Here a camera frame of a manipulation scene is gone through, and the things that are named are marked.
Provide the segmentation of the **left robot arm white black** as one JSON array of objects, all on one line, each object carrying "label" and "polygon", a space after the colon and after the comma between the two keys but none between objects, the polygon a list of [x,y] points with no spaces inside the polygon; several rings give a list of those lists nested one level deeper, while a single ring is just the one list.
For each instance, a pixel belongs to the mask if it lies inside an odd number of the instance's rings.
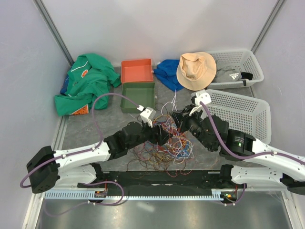
[{"label": "left robot arm white black", "polygon": [[75,168],[118,159],[147,141],[162,146],[171,137],[161,125],[150,127],[147,123],[130,122],[102,142],[89,146],[69,150],[53,150],[51,146],[44,146],[27,163],[25,179],[30,181],[28,187],[34,194],[43,193],[58,185],[66,177],[64,173]]}]

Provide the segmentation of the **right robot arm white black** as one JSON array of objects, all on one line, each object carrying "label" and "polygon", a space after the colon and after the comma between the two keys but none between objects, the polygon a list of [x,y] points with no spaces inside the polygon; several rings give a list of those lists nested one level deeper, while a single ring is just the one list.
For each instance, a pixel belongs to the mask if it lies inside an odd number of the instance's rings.
[{"label": "right robot arm white black", "polygon": [[227,121],[210,114],[207,107],[186,106],[170,113],[179,132],[190,132],[207,150],[232,161],[245,161],[265,166],[249,172],[241,167],[224,166],[218,176],[222,187],[235,184],[286,187],[288,191],[304,195],[305,158],[279,150],[244,132],[233,130]]}]

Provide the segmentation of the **green plastic tray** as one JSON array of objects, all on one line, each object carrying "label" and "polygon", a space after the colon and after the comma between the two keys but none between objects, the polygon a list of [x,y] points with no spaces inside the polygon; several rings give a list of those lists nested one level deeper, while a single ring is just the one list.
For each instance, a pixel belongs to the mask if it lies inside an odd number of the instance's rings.
[{"label": "green plastic tray", "polygon": [[[138,105],[155,107],[155,83],[124,83],[122,95],[131,99]],[[123,113],[138,114],[140,110],[130,101],[122,98],[120,108]]]}]

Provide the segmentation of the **blue cloth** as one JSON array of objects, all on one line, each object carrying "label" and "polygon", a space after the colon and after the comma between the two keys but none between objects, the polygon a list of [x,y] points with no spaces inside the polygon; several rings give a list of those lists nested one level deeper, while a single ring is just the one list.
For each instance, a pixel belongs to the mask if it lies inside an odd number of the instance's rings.
[{"label": "blue cloth", "polygon": [[157,64],[153,73],[157,79],[173,92],[183,89],[177,79],[177,68],[179,60],[167,59]]}]

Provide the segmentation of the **peach bucket hat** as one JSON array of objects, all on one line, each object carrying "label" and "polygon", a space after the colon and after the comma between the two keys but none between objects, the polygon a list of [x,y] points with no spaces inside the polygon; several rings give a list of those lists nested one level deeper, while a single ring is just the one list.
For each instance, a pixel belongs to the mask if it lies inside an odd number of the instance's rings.
[{"label": "peach bucket hat", "polygon": [[199,91],[206,88],[216,76],[216,62],[206,52],[184,53],[177,67],[177,80],[184,88]]}]

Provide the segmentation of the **orange plastic tray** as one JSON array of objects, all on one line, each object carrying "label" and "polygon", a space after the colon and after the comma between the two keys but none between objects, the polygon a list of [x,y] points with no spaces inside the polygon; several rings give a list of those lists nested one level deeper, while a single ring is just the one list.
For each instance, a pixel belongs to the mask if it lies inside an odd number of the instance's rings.
[{"label": "orange plastic tray", "polygon": [[153,82],[151,59],[121,62],[121,83]]}]

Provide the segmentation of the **grey adidas garment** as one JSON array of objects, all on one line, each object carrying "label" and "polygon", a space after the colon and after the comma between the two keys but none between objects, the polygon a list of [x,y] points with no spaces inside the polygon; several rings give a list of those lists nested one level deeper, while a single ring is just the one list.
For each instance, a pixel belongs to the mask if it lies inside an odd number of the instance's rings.
[{"label": "grey adidas garment", "polygon": [[242,72],[237,67],[222,62],[216,63],[216,75],[213,79],[213,83],[229,83],[252,79],[252,73]]}]

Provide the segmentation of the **near white plastic basket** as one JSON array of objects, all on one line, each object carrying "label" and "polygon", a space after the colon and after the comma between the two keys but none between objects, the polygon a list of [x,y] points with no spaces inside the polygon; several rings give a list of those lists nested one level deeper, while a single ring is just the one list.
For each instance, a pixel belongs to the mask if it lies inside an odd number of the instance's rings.
[{"label": "near white plastic basket", "polygon": [[229,123],[229,128],[250,134],[265,144],[270,144],[271,112],[268,102],[234,93],[208,89],[211,103],[207,108]]}]

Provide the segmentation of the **white plastic basket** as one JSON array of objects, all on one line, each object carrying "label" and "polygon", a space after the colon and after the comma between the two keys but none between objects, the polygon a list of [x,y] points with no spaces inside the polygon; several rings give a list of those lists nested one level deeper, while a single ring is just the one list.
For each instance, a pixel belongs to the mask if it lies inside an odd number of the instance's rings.
[{"label": "white plastic basket", "polygon": [[229,128],[250,134],[265,144],[270,144],[271,112],[268,102],[234,93],[208,89],[211,103],[207,108],[229,123]]},{"label": "white plastic basket", "polygon": [[231,88],[243,88],[251,87],[255,83],[262,82],[264,80],[263,71],[257,61],[257,58],[252,51],[246,49],[237,50],[224,50],[224,51],[208,51],[213,58],[227,66],[232,66],[239,69],[241,72],[251,73],[253,75],[252,80],[225,82],[225,83],[210,83],[207,89],[231,89]]}]

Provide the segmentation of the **far white plastic basket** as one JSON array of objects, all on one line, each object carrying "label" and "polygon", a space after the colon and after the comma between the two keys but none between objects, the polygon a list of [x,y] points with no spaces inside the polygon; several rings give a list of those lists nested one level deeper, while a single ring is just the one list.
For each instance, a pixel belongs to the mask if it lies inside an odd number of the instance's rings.
[{"label": "far white plastic basket", "polygon": [[251,73],[253,75],[252,80],[225,82],[225,83],[210,83],[207,89],[231,89],[231,88],[243,88],[251,87],[255,83],[262,82],[264,80],[263,71],[257,61],[257,58],[252,51],[246,49],[237,50],[224,50],[224,51],[208,51],[213,58],[227,66],[232,66],[239,69],[241,72]]}]

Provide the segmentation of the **green jacket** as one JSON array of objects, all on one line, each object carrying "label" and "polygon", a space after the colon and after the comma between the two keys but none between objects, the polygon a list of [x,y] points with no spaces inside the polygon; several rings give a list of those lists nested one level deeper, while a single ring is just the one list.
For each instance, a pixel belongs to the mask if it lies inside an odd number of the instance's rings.
[{"label": "green jacket", "polygon": [[95,53],[82,54],[68,70],[60,94],[54,97],[57,114],[88,114],[99,96],[120,84],[120,75],[108,60]]}]

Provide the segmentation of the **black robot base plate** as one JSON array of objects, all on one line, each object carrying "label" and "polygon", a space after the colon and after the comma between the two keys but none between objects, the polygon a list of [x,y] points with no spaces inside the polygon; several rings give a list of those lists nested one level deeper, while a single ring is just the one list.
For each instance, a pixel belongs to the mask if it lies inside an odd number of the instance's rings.
[{"label": "black robot base plate", "polygon": [[231,180],[229,175],[209,170],[193,170],[187,175],[171,177],[157,171],[110,171],[98,174],[93,186],[78,183],[78,188],[106,187],[110,194],[121,195],[121,189],[115,184],[100,184],[101,181],[117,182],[123,187],[124,195],[210,195],[212,189],[242,189]]}]

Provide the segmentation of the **right aluminium frame post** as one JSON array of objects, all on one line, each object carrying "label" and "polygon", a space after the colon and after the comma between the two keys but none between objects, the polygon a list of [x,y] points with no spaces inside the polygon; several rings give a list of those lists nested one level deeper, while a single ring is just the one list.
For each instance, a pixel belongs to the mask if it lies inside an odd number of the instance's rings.
[{"label": "right aluminium frame post", "polygon": [[277,0],[273,9],[271,10],[268,18],[266,19],[262,29],[260,30],[252,48],[251,51],[253,54],[256,54],[258,51],[259,47],[263,43],[266,35],[268,34],[269,30],[271,29],[273,23],[275,22],[277,16],[279,15],[282,7],[285,5],[286,0]]}]

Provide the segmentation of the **aluminium frame post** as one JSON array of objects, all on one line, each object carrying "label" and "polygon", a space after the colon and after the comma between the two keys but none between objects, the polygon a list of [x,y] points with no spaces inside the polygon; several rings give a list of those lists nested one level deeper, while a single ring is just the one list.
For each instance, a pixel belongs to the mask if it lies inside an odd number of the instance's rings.
[{"label": "aluminium frame post", "polygon": [[268,34],[269,30],[271,29],[273,23],[275,22],[277,16],[279,15],[282,7],[285,5],[286,0],[277,0],[273,9],[271,10],[268,18],[266,19],[262,29],[260,30],[252,48],[251,51],[253,54],[256,54],[258,51],[259,47],[263,43],[266,35]]},{"label": "aluminium frame post", "polygon": [[48,26],[51,34],[53,35],[55,41],[57,42],[59,48],[61,49],[63,55],[65,56],[67,62],[70,66],[74,63],[73,58],[62,38],[60,35],[53,19],[51,18],[50,13],[47,10],[47,7],[45,6],[44,2],[42,0],[33,0],[34,4],[36,5],[40,15],[44,19],[46,25]]}]

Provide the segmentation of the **left aluminium frame post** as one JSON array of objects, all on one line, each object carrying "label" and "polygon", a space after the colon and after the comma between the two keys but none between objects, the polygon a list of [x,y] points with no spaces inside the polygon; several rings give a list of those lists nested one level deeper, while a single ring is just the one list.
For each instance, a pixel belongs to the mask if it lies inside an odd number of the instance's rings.
[{"label": "left aluminium frame post", "polygon": [[47,10],[47,7],[45,6],[44,2],[42,0],[33,0],[34,4],[36,5],[40,15],[44,19],[46,25],[48,26],[51,34],[53,35],[55,41],[57,42],[59,48],[61,49],[63,55],[65,56],[67,62],[70,66],[74,63],[73,58],[62,38],[60,35],[53,19],[51,18],[50,13]]}]

